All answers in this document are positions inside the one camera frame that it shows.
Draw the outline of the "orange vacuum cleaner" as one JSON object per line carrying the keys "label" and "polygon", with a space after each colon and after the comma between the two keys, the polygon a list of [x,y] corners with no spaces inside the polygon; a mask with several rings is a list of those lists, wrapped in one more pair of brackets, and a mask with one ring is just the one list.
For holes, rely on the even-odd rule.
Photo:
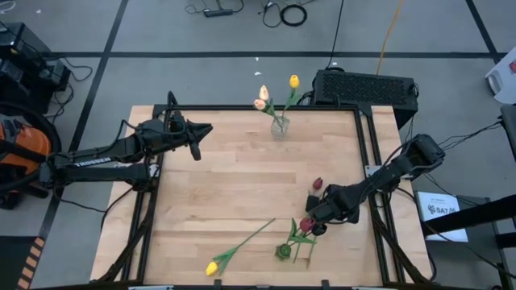
{"label": "orange vacuum cleaner", "polygon": [[[15,143],[41,155],[48,155],[52,149],[50,140],[43,131],[3,114],[0,114],[0,141]],[[40,161],[32,161],[15,153],[8,153],[7,149],[0,149],[0,168],[14,170],[19,175],[29,175],[39,165]]]}

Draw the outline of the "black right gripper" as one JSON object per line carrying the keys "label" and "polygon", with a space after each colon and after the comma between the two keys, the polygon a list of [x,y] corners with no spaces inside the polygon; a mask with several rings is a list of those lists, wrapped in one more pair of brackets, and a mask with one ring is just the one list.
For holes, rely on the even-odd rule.
{"label": "black right gripper", "polygon": [[357,184],[341,186],[330,184],[325,188],[326,196],[321,198],[309,195],[306,199],[305,211],[311,219],[318,223],[351,223],[356,224],[360,218],[361,189]]}

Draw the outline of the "yellow artificial tulip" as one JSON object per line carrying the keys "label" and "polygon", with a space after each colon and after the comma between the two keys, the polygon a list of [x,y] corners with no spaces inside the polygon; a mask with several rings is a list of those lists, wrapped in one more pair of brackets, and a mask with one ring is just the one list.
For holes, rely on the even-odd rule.
{"label": "yellow artificial tulip", "polygon": [[298,95],[297,95],[297,89],[300,86],[301,81],[297,75],[292,75],[289,79],[289,86],[291,88],[291,92],[289,95],[289,98],[287,99],[287,102],[285,103],[284,109],[281,113],[281,125],[283,126],[285,124],[285,112],[289,107],[296,104],[298,102]]}
{"label": "yellow artificial tulip", "polygon": [[207,276],[214,276],[215,274],[218,274],[220,276],[221,274],[223,274],[227,265],[231,261],[233,255],[238,251],[238,249],[242,247],[245,243],[247,243],[249,240],[254,238],[256,235],[258,235],[258,233],[260,233],[274,221],[276,221],[276,218],[273,218],[269,222],[265,223],[261,228],[256,230],[253,234],[249,235],[237,246],[234,246],[229,250],[223,252],[222,254],[213,257],[210,263],[206,266],[205,274]]}

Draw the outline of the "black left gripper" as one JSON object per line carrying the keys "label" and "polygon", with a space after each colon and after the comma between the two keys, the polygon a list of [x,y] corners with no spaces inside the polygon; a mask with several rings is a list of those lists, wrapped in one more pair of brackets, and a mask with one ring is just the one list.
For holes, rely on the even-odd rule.
{"label": "black left gripper", "polygon": [[193,159],[195,161],[202,159],[197,139],[204,139],[213,130],[212,124],[191,122],[179,110],[166,110],[164,125],[161,150],[175,150],[189,145]]}

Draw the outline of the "black metal table frame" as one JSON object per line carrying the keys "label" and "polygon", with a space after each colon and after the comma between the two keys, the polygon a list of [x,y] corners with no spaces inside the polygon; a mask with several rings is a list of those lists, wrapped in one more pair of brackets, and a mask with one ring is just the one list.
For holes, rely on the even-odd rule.
{"label": "black metal table frame", "polygon": [[318,238],[309,269],[310,245],[294,250],[296,260],[279,260],[275,250],[287,239],[291,219],[302,219],[313,180],[360,182],[365,164],[384,160],[401,143],[392,108],[372,108],[378,152],[368,135],[357,134],[356,116],[346,110],[291,110],[282,141],[272,137],[270,117],[252,106],[187,109],[184,115],[214,129],[202,141],[200,161],[186,148],[164,158],[149,247],[132,256],[133,263],[146,261],[145,284],[211,286],[205,269],[212,258],[273,218],[234,254],[219,277],[223,286],[382,284],[368,204],[357,224],[330,226]]}

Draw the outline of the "white plastic object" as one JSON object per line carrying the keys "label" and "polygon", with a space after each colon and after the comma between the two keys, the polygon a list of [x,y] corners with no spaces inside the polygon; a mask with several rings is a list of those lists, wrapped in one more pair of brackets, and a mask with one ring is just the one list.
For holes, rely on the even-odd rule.
{"label": "white plastic object", "polygon": [[516,104],[516,47],[489,70],[485,79],[497,102]]}

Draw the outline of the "black perforated computer case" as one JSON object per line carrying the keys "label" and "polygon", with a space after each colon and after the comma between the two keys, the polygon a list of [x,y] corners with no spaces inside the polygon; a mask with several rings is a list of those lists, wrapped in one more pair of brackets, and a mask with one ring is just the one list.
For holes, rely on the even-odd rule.
{"label": "black perforated computer case", "polygon": [[312,81],[313,105],[390,106],[398,128],[418,112],[419,88],[412,78],[319,70]]}

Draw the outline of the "clear glass vase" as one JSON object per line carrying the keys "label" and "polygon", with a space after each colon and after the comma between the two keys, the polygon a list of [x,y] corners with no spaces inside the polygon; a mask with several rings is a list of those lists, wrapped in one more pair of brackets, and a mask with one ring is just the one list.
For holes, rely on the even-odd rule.
{"label": "clear glass vase", "polygon": [[285,116],[278,116],[273,119],[271,134],[275,140],[282,140],[288,132],[289,119]]}

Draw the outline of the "black equipment stack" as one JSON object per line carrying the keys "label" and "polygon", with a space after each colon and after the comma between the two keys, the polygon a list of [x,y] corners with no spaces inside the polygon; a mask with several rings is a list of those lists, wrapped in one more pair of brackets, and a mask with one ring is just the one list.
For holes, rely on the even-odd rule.
{"label": "black equipment stack", "polygon": [[52,96],[69,83],[70,70],[44,54],[48,46],[24,23],[0,21],[0,102],[46,114]]}

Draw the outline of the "black metal cart frame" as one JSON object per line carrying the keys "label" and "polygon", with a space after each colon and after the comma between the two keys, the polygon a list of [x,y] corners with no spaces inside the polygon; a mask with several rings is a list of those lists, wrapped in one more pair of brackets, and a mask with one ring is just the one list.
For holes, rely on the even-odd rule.
{"label": "black metal cart frame", "polygon": [[468,243],[426,242],[433,276],[441,286],[516,290],[516,195],[456,196],[461,211],[442,217],[465,228]]}

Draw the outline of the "white printed box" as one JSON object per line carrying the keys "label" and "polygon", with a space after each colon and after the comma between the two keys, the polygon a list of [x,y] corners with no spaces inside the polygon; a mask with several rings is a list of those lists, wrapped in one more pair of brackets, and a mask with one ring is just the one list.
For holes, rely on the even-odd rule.
{"label": "white printed box", "polygon": [[415,197],[427,242],[469,242],[465,228],[453,228],[448,218],[441,220],[442,217],[461,211],[457,197],[423,191],[417,191]]}

